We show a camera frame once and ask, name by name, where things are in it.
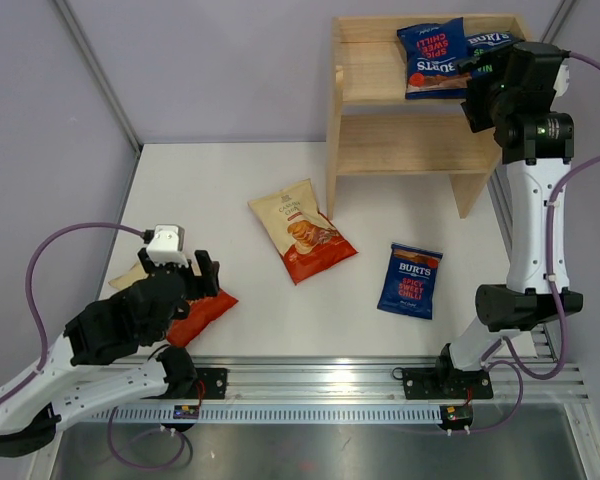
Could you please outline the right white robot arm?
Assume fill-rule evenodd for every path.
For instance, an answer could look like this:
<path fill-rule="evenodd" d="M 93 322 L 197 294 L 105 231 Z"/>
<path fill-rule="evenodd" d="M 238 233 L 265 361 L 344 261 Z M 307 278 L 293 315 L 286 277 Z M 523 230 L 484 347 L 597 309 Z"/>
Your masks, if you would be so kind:
<path fill-rule="evenodd" d="M 467 83 L 462 104 L 471 130 L 493 130 L 502 150 L 512 195 L 512 245 L 505 283 L 482 285 L 476 317 L 446 345 L 425 384 L 442 397 L 492 398 L 488 359 L 501 346 L 540 324 L 583 308 L 564 263 L 561 198 L 574 155 L 574 124 L 552 111 L 554 83 L 568 52 L 554 45 L 516 41 L 457 62 L 461 73 L 489 65 L 492 70 Z"/>

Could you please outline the blue Burts sea salt bag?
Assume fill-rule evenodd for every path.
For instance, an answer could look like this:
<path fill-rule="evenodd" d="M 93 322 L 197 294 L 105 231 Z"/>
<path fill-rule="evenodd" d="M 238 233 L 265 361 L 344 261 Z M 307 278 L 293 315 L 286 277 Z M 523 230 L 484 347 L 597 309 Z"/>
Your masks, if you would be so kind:
<path fill-rule="evenodd" d="M 486 33 L 472 34 L 466 37 L 467 54 L 472 57 L 479 57 L 499 47 L 508 46 L 519 42 L 520 37 L 510 31 L 494 31 Z M 504 59 L 498 64 L 486 64 L 470 72 L 471 79 L 477 79 L 494 70 L 503 71 L 506 68 L 507 60 Z"/>

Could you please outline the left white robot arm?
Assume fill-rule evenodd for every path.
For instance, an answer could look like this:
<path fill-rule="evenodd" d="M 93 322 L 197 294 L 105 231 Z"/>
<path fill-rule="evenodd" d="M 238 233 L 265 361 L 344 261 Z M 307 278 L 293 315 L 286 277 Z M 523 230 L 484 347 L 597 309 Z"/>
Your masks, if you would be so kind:
<path fill-rule="evenodd" d="M 188 396 L 198 380 L 183 347 L 169 346 L 139 367 L 82 384 L 87 375 L 163 341 L 171 325 L 187 318 L 194 300 L 219 293 L 218 262 L 198 250 L 184 265 L 152 266 L 147 276 L 110 298 L 89 304 L 52 345 L 44 366 L 9 399 L 0 387 L 0 457 L 28 455 L 59 432 L 95 413 L 127 402 Z"/>

